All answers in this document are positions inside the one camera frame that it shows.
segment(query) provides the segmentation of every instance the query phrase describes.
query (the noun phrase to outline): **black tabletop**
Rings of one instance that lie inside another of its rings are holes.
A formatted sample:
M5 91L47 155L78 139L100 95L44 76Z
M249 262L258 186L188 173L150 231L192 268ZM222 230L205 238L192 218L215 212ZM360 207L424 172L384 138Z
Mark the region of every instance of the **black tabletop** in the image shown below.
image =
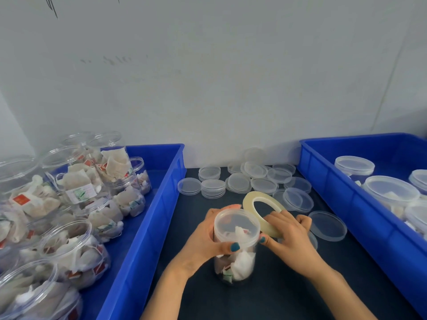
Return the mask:
M220 179L226 180L229 176L227 168L222 168ZM198 169L189 169L186 177L198 178ZM314 200L313 211L331 212L314 190L310 196ZM228 190L224 196L214 200L204 198L201 193L179 195L150 293L167 264L203 221L208 209L241 204L244 197L244 194ZM256 202L255 207L260 215L272 211L260 202ZM378 319L421 319L350 232L340 242L317 240L320 256L345 277ZM299 320L333 317L309 281L287 267L268 248L258 245L254 272L242 286L225 285L214 273L213 261L204 264L185 287L179 319Z

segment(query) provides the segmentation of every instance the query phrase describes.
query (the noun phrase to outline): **blue plastic bin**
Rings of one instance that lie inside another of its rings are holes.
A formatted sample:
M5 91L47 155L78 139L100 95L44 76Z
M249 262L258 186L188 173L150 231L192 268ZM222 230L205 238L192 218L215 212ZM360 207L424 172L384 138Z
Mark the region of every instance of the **blue plastic bin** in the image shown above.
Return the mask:
M410 134L380 134L300 143L299 171L427 319L427 242L334 166L339 156L360 156L375 164L373 175L408 181L413 170L427 169L427 141Z
M105 244L111 269L82 291L82 320L139 319L178 200L177 184L186 173L184 145L127 146L144 159L152 183L145 210L124 220L120 237Z

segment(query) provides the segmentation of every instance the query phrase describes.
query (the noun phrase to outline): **white wall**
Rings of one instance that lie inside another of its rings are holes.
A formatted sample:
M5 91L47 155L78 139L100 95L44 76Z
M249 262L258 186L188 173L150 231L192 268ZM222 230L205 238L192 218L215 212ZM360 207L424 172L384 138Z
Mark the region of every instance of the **white wall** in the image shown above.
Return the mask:
M34 149L0 93L0 160L16 155L34 155Z
M116 129L187 167L368 133L415 0L0 0L0 91L36 151Z
M427 0L417 0L373 132L427 136Z

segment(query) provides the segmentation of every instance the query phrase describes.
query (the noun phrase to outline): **teal nail polish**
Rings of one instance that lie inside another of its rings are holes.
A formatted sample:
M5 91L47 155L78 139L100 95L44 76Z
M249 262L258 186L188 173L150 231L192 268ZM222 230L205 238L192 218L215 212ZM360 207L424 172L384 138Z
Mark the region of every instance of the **teal nail polish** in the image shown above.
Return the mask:
M234 253L234 252L236 252L236 251L238 251L239 249L240 249L240 245L239 245L239 243L238 242L235 242L235 243L233 243L232 245L231 245L231 250L232 250L232 252Z

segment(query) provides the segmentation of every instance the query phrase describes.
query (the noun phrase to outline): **roll of masking tape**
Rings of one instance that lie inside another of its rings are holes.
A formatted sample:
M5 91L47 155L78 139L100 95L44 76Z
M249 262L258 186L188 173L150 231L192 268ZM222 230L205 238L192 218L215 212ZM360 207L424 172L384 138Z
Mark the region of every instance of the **roll of masking tape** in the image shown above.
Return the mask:
M268 204L277 212L285 210L285 207L268 194L257 191L249 192L243 199L243 209L257 217L261 225L261 232L264 232L270 237L282 238L282 234L275 227L271 226L267 221L265 221L257 212L254 205L254 202L257 201Z

